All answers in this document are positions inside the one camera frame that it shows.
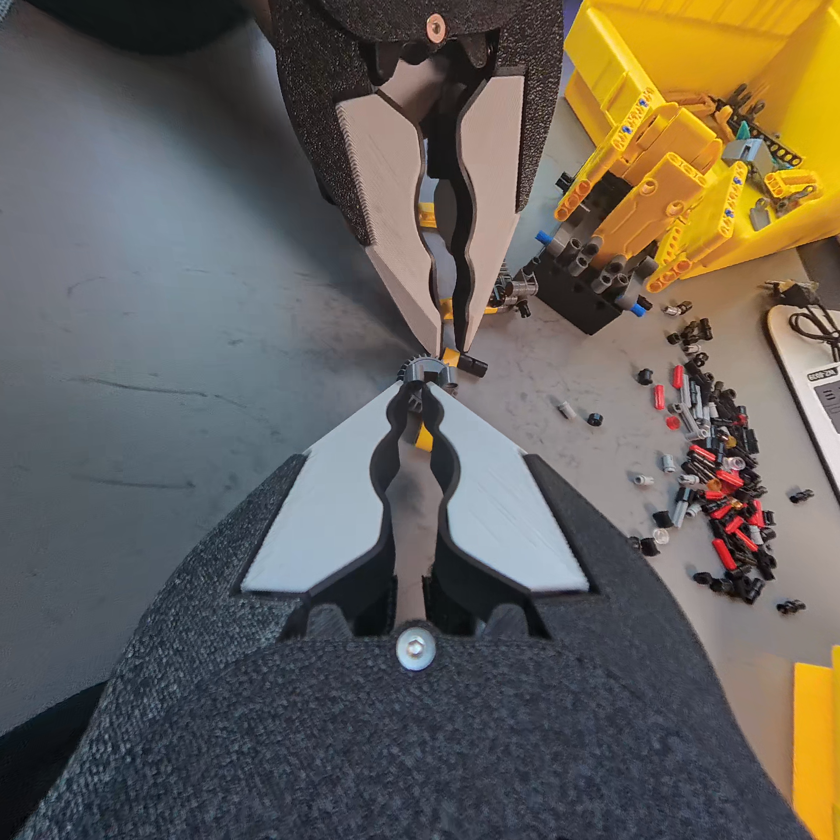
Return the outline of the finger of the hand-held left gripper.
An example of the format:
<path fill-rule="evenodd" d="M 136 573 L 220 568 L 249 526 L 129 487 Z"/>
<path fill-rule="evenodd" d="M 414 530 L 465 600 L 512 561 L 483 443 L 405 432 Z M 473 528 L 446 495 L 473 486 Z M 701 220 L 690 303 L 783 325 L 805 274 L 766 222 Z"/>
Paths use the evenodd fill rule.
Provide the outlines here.
<path fill-rule="evenodd" d="M 439 354 L 436 269 L 417 216 L 425 175 L 421 131 L 381 92 L 338 102 L 335 110 L 370 239 L 364 250 L 417 341 Z"/>
<path fill-rule="evenodd" d="M 518 224 L 524 76 L 482 81 L 455 125 L 455 342 L 468 351 Z"/>

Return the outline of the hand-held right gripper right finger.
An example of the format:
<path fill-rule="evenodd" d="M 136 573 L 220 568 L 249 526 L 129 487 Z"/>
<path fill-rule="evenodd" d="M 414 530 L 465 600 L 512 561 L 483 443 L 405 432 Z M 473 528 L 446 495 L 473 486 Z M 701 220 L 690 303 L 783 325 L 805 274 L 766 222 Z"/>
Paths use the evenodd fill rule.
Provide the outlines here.
<path fill-rule="evenodd" d="M 435 554 L 423 580 L 427 619 L 468 636 L 514 606 L 544 635 L 541 600 L 588 595 L 590 580 L 535 478 L 529 454 L 435 384 L 422 390 L 441 491 Z"/>

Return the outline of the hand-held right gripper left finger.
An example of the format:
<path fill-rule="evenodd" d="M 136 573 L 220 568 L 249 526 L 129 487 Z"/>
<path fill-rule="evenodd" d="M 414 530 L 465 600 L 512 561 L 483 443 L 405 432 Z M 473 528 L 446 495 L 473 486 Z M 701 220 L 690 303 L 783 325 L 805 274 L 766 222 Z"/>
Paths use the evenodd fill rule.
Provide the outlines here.
<path fill-rule="evenodd" d="M 405 385 L 313 444 L 241 578 L 245 595 L 336 606 L 356 636 L 395 623 L 396 547 L 387 490 L 401 468 Z"/>

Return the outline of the grey yellow lego rack assembly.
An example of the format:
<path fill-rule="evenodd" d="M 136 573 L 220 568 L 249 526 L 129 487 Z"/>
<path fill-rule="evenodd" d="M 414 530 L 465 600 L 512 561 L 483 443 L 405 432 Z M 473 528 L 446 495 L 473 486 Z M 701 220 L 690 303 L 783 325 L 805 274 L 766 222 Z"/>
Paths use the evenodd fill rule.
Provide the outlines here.
<path fill-rule="evenodd" d="M 420 202 L 417 205 L 417 220 L 423 230 L 438 230 L 434 203 Z M 539 284 L 534 276 L 526 277 L 521 272 L 512 275 L 506 260 L 502 260 L 494 286 L 485 307 L 485 314 L 517 311 L 520 317 L 531 315 L 529 299 L 537 294 Z"/>

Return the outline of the yellow lego beam with black pins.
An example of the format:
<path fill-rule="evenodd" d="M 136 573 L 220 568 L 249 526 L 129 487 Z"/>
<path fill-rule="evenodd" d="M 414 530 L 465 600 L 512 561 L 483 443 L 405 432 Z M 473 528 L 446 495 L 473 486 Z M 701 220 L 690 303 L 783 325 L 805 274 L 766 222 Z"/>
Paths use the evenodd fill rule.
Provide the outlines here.
<path fill-rule="evenodd" d="M 487 374 L 487 363 L 482 360 L 478 360 L 467 353 L 461 353 L 460 351 L 453 349 L 445 349 L 437 358 L 442 361 L 446 361 L 448 364 L 457 366 L 457 371 L 462 371 L 465 374 L 474 376 L 478 379 L 483 378 Z M 422 398 L 419 394 L 413 396 L 410 411 L 416 414 L 420 414 L 420 412 L 422 412 Z M 414 445 L 416 448 L 422 449 L 425 452 L 431 452 L 432 450 L 433 437 L 427 431 L 423 422 L 420 423 L 418 432 L 416 433 Z"/>

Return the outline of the large yellow black lego model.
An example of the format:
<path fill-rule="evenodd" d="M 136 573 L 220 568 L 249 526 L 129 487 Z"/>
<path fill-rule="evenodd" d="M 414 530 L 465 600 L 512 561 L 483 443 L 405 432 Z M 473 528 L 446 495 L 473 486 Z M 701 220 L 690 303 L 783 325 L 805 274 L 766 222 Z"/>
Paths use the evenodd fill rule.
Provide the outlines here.
<path fill-rule="evenodd" d="M 693 111 L 652 87 L 574 175 L 561 178 L 554 235 L 521 271 L 532 297 L 594 335 L 649 295 L 686 277 L 726 245 L 749 182 L 749 152 L 725 162 L 721 138 Z"/>

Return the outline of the pile of small lego pins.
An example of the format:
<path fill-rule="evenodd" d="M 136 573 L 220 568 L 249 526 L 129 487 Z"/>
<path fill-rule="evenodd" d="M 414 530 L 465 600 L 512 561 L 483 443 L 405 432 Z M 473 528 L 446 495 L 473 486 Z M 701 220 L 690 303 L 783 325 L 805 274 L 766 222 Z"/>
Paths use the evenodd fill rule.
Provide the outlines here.
<path fill-rule="evenodd" d="M 636 374 L 637 383 L 651 390 L 654 409 L 686 445 L 678 458 L 669 453 L 659 458 L 663 474 L 677 480 L 672 505 L 651 514 L 654 526 L 647 537 L 629 542 L 651 559 L 672 531 L 701 518 L 720 571 L 694 572 L 691 579 L 709 592 L 753 606 L 778 568 L 772 545 L 776 519 L 763 504 L 767 488 L 758 471 L 760 447 L 748 409 L 707 368 L 704 344 L 712 338 L 707 318 L 690 320 L 666 336 L 685 358 L 671 368 L 669 384 L 656 382 L 650 369 Z"/>

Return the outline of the long black lego beam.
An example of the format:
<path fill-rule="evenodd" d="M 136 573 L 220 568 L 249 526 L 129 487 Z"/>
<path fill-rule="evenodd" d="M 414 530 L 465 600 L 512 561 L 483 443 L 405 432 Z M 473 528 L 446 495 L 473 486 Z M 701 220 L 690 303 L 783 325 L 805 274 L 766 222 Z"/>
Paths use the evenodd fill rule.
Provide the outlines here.
<path fill-rule="evenodd" d="M 782 169 L 802 164 L 802 156 L 785 146 L 780 132 L 768 132 L 760 125 L 767 103 L 760 92 L 753 92 L 747 82 L 739 84 L 726 98 L 712 98 L 712 118 L 733 139 L 761 140 L 774 162 Z"/>

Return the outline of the lego instruction booklet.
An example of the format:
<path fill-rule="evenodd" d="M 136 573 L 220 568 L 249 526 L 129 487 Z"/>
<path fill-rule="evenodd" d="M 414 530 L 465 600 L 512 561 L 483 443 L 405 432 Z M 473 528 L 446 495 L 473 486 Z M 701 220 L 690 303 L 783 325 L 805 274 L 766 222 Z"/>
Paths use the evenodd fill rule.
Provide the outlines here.
<path fill-rule="evenodd" d="M 818 416 L 839 435 L 839 363 L 809 369 L 805 383 L 815 400 Z"/>

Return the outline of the pale rounded board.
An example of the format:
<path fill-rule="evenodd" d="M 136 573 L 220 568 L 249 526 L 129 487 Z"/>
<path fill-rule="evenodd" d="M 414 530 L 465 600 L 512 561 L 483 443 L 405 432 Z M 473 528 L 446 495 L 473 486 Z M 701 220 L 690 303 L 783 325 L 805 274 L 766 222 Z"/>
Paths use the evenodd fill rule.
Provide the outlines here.
<path fill-rule="evenodd" d="M 839 363 L 838 351 L 824 341 L 824 333 L 814 325 L 805 324 L 800 330 L 793 329 L 791 319 L 800 314 L 806 314 L 806 310 L 793 306 L 773 307 L 765 316 L 766 333 L 833 494 L 839 498 L 839 435 L 818 416 L 816 400 L 805 383 L 805 373 L 809 369 Z"/>

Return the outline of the yellow plastic storage bin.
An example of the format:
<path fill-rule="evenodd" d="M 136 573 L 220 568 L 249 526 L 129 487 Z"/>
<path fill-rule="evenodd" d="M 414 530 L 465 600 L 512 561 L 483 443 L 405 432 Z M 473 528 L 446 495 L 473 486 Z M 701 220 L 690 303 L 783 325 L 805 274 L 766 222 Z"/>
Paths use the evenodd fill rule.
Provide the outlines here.
<path fill-rule="evenodd" d="M 839 838 L 839 646 L 829 667 L 794 665 L 792 801 L 817 839 Z"/>
<path fill-rule="evenodd" d="M 838 2 L 583 2 L 564 47 L 573 67 L 565 98 L 595 147 L 643 88 L 672 102 L 682 91 L 726 98 L 747 82 L 766 101 L 761 127 L 780 132 L 802 156 L 797 167 L 819 177 L 819 195 L 775 201 L 763 178 L 788 169 L 750 166 L 733 237 L 681 279 L 838 236 Z M 700 121 L 733 160 L 739 139 L 712 116 Z M 762 196 L 773 221 L 756 233 L 749 210 Z"/>

